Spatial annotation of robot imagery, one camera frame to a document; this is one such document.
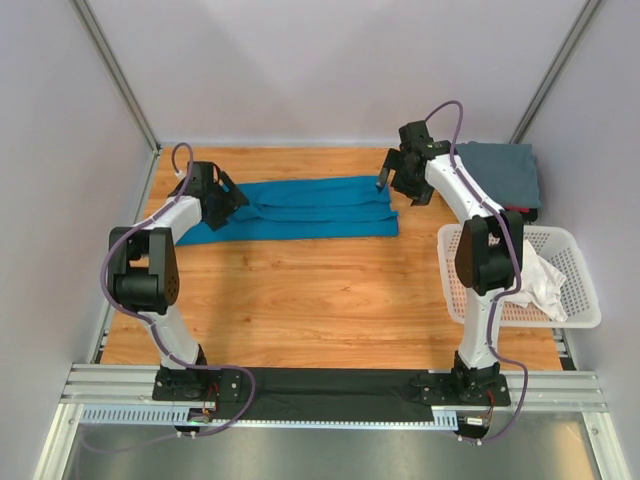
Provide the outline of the blue t-shirt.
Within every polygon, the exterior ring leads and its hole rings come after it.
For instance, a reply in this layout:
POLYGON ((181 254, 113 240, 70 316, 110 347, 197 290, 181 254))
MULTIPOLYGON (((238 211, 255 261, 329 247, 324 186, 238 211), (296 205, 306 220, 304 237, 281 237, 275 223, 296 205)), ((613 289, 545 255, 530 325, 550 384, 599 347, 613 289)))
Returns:
POLYGON ((374 176, 242 183, 249 204, 222 228, 190 228, 179 246, 232 241, 396 237, 398 213, 374 176))

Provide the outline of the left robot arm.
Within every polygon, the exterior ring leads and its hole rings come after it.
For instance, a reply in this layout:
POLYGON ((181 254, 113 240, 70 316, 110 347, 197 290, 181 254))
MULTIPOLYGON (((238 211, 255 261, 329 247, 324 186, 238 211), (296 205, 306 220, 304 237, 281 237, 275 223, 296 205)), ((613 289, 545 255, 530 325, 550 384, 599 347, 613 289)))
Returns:
POLYGON ((121 312, 143 324, 159 352, 154 400, 216 400, 218 376, 206 368, 204 351, 177 307, 176 243, 194 227, 207 233, 222 229, 248 204, 218 165, 197 161, 150 219, 109 234, 106 292, 121 312))

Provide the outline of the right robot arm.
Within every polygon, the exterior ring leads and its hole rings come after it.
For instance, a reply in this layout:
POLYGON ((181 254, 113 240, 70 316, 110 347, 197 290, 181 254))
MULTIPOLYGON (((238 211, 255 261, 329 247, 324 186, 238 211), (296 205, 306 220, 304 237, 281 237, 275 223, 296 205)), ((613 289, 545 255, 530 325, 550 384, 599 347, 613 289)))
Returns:
POLYGON ((435 141, 425 122, 400 127, 399 138, 398 148, 387 152, 376 186, 390 186, 419 206, 440 194, 461 225, 455 272, 466 289, 463 337, 452 369, 422 373, 415 386, 430 405, 507 406, 496 343, 504 298, 520 279, 523 220, 492 200, 455 147, 435 141))

